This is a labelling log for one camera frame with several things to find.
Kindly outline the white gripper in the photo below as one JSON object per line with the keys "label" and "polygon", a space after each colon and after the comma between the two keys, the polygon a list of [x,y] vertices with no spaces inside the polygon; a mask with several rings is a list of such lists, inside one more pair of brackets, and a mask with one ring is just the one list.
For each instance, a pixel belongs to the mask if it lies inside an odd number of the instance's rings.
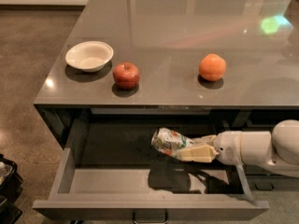
{"label": "white gripper", "polygon": [[180,161],[210,163],[218,156],[217,160],[225,165],[241,164],[241,134],[240,131],[226,131],[217,136],[212,134],[193,138],[197,147],[178,150],[177,158]]}

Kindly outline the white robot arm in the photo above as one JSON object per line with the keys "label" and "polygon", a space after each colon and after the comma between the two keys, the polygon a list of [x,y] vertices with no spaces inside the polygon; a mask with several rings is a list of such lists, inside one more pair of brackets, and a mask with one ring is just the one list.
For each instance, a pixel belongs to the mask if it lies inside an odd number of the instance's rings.
{"label": "white robot arm", "polygon": [[299,121],[283,120],[269,131],[226,131],[193,139],[194,145],[177,150],[180,161],[225,165],[254,165],[270,173],[299,176]]}

